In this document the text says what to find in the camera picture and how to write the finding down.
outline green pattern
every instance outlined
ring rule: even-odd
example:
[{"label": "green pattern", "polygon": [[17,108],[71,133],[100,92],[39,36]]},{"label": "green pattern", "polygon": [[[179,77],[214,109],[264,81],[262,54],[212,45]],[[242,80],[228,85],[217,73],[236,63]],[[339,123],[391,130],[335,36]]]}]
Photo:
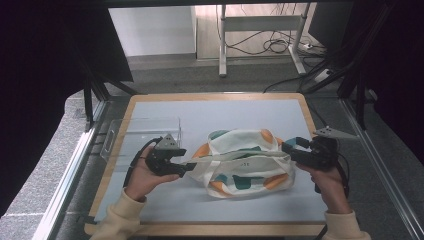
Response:
[{"label": "green pattern", "polygon": [[233,179],[238,190],[245,190],[252,187],[252,180],[263,179],[263,177],[239,177],[237,175],[233,175]]}]

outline gray floor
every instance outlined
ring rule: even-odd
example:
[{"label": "gray floor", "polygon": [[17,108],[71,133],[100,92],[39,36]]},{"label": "gray floor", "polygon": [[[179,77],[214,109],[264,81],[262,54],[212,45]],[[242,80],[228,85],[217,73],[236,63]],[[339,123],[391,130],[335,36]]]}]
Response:
[{"label": "gray floor", "polygon": [[[176,59],[132,58],[134,83],[129,86],[145,93],[170,92],[262,92],[269,84],[296,76],[289,58],[279,59],[234,59],[230,61],[227,78],[218,77],[217,61],[196,61],[190,56]],[[69,197],[60,212],[60,217],[50,239],[88,239],[84,224],[91,208],[98,183],[106,165],[100,157],[107,123],[122,117],[129,96],[123,91],[107,85],[115,97],[107,104],[104,125],[77,174]],[[298,82],[291,81],[275,87],[274,91],[294,92]],[[355,129],[339,99],[335,95],[338,82],[319,92],[307,96],[318,113],[333,128],[354,133]],[[31,239],[46,211],[72,157],[75,146],[85,128],[83,96],[77,93],[66,102],[65,116],[48,149],[31,177],[15,199],[6,215],[0,220],[0,239]],[[424,219],[424,168],[402,141],[384,124],[373,110],[366,105],[366,131],[381,158],[384,159],[401,192],[420,219]],[[317,128],[322,123],[313,114]],[[341,152],[351,163],[350,202],[358,213],[361,227],[373,239],[411,239],[399,210],[383,186],[379,175],[364,146],[359,141],[342,141]]]}]

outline aluminum rail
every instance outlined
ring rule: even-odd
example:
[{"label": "aluminum rail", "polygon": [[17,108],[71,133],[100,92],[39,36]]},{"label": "aluminum rail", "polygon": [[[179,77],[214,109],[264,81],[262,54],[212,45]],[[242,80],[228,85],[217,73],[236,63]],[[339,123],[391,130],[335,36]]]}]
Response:
[{"label": "aluminum rail", "polygon": [[[94,111],[94,119],[98,120],[100,118],[105,110],[105,107],[106,102],[99,102]],[[74,182],[82,160],[84,159],[85,152],[87,151],[87,148],[93,140],[99,127],[100,124],[98,121],[96,121],[89,131],[84,132],[81,135],[77,147],[72,154],[71,160],[65,169],[62,179],[60,180],[58,187],[56,188],[56,191],[53,194],[49,205],[47,206],[46,212],[41,218],[40,224],[34,233],[32,238],[33,240],[44,240],[50,237],[50,234],[56,224],[58,215],[62,209],[62,205],[68,195],[69,190],[72,187],[72,183]]]}]

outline beige sleeve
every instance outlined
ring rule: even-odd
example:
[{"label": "beige sleeve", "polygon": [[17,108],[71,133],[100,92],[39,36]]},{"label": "beige sleeve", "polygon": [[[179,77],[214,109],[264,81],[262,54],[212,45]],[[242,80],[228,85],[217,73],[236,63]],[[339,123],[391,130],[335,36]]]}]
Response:
[{"label": "beige sleeve", "polygon": [[106,218],[90,239],[124,240],[131,237],[140,228],[139,214],[144,204],[132,200],[122,190],[121,197],[107,208]]},{"label": "beige sleeve", "polygon": [[350,240],[371,240],[368,233],[359,229],[355,212],[350,214],[329,214],[325,213],[327,222],[327,233],[323,240],[350,239]]}]

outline cloth bag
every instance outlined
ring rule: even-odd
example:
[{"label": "cloth bag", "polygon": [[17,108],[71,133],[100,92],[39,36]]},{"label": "cloth bag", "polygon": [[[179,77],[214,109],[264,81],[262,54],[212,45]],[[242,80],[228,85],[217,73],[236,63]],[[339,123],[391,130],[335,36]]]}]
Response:
[{"label": "cloth bag", "polygon": [[295,180],[294,163],[281,151],[282,142],[267,129],[212,132],[187,162],[196,163],[187,174],[218,198],[288,189]]}]

